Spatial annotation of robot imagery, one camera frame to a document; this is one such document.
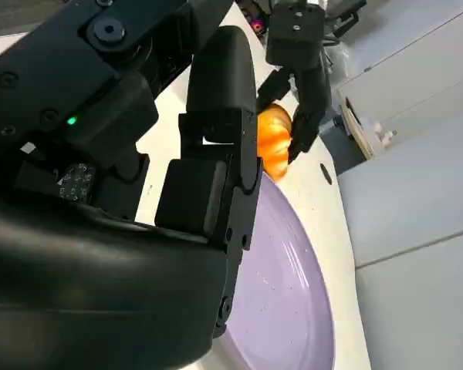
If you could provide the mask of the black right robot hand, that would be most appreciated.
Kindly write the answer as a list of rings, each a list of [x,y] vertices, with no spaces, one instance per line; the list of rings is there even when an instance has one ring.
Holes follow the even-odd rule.
[[[0,53],[0,369],[178,369],[226,331],[262,179],[230,1],[71,1]]]

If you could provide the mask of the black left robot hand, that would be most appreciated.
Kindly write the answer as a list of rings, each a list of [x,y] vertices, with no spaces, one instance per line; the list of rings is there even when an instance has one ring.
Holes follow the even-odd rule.
[[[292,120],[289,162],[309,152],[319,125],[331,105],[330,81],[324,56],[325,10],[306,1],[275,4],[269,18],[265,60],[272,71],[258,90],[257,111],[281,100],[294,82],[298,106]]]

